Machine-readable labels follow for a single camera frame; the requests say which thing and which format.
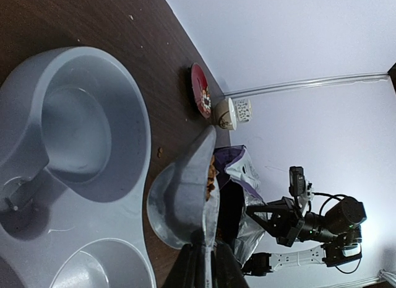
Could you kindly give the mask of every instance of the gray pet bowl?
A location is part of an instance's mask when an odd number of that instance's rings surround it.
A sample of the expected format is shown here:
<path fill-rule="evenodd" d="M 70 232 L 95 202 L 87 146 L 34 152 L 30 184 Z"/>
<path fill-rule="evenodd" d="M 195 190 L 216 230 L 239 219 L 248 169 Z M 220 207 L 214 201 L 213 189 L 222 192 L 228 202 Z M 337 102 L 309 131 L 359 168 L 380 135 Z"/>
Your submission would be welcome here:
<path fill-rule="evenodd" d="M 155 287 L 142 195 L 150 124 L 104 51 L 62 48 L 0 89 L 0 286 Z"/>

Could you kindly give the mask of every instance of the cable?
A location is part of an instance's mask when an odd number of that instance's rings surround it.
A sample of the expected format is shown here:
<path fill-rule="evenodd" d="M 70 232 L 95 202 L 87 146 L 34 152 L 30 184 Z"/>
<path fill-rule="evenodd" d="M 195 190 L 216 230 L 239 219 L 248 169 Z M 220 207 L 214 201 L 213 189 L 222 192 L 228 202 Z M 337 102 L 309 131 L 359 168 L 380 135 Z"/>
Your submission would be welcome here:
<path fill-rule="evenodd" d="M 355 268 L 354 270 L 352 270 L 352 271 L 343 271 L 343 270 L 341 270 L 338 266 L 336 266 L 335 268 L 337 268 L 338 271 L 340 271 L 340 272 L 343 273 L 343 274 L 353 274 L 355 271 L 358 270 L 359 265 L 360 265 L 360 262 L 361 262 L 361 258 L 359 258 L 358 265 L 356 265 L 356 268 Z"/>
<path fill-rule="evenodd" d="M 314 193 L 314 194 L 315 194 L 315 195 L 320 195 L 320 196 L 327 196 L 327 197 L 329 197 L 329 198 L 327 198 L 327 200 L 322 204 L 322 207 L 321 207 L 321 209 L 320 209 L 320 211 L 319 211 L 319 215 L 320 215 L 320 216 L 322 215 L 322 211 L 323 211 L 324 206 L 325 206 L 330 200 L 336 199 L 336 200 L 338 200 L 338 201 L 341 201 L 341 199 L 340 199 L 339 197 L 343 197 L 343 198 L 348 197 L 347 195 L 344 195 L 344 194 L 336 194 L 336 195 L 331 195 L 331 194 L 327 194 L 327 193 Z"/>
<path fill-rule="evenodd" d="M 344 195 L 344 194 L 336 194 L 336 195 L 332 195 L 332 194 L 327 194 L 327 193 L 320 193 L 320 192 L 313 192 L 313 195 L 319 195 L 319 196 L 326 196 L 326 197 L 334 197 L 334 196 L 339 196 L 339 197 L 348 197 L 348 195 Z"/>

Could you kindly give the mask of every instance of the red plate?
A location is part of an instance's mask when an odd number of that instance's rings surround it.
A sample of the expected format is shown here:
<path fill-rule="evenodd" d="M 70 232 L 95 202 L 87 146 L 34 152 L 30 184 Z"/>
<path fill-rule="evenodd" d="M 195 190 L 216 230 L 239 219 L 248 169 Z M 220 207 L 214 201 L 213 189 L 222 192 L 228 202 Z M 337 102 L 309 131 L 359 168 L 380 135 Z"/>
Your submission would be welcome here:
<path fill-rule="evenodd" d="M 191 66 L 191 82 L 198 110 L 205 119 L 209 119 L 212 103 L 208 91 L 208 82 L 202 68 L 197 63 Z"/>

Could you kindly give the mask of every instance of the food crumb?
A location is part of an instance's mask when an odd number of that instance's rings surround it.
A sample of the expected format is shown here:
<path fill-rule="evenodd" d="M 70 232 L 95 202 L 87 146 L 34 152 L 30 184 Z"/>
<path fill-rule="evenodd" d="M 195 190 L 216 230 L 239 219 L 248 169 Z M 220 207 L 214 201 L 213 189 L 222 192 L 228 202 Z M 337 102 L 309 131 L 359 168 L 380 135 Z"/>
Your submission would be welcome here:
<path fill-rule="evenodd" d="M 159 148 L 158 148 L 158 152 L 157 152 L 157 157 L 158 157 L 158 158 L 161 158 L 162 153 L 163 153 L 163 148 L 162 148 L 162 147 L 159 147 Z"/>
<path fill-rule="evenodd" d="M 214 185 L 215 178 L 216 178 L 215 156 L 213 155 L 212 159 L 210 159 L 208 181 L 206 185 L 206 201 L 208 201 L 210 198 L 210 192 L 216 188 Z"/>

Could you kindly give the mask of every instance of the dark wood surface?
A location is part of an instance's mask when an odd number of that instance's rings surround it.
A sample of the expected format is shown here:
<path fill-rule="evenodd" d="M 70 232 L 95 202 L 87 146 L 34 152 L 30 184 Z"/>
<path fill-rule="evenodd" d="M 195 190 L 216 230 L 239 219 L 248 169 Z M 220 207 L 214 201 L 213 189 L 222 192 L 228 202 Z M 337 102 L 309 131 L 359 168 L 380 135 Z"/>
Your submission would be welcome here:
<path fill-rule="evenodd" d="M 223 94 L 165 0 L 0 0 L 1 83 L 29 56 L 79 45 L 115 56 L 142 91 L 152 128 L 145 205 L 154 178 L 208 125 L 189 104 L 188 67 L 203 65 L 215 102 Z M 228 133 L 219 130 L 218 146 L 229 143 Z M 144 234 L 161 287 L 178 252 L 153 233 L 145 206 Z"/>
<path fill-rule="evenodd" d="M 388 282 L 367 286 L 367 288 L 392 288 L 392 287 L 393 286 L 390 285 Z"/>

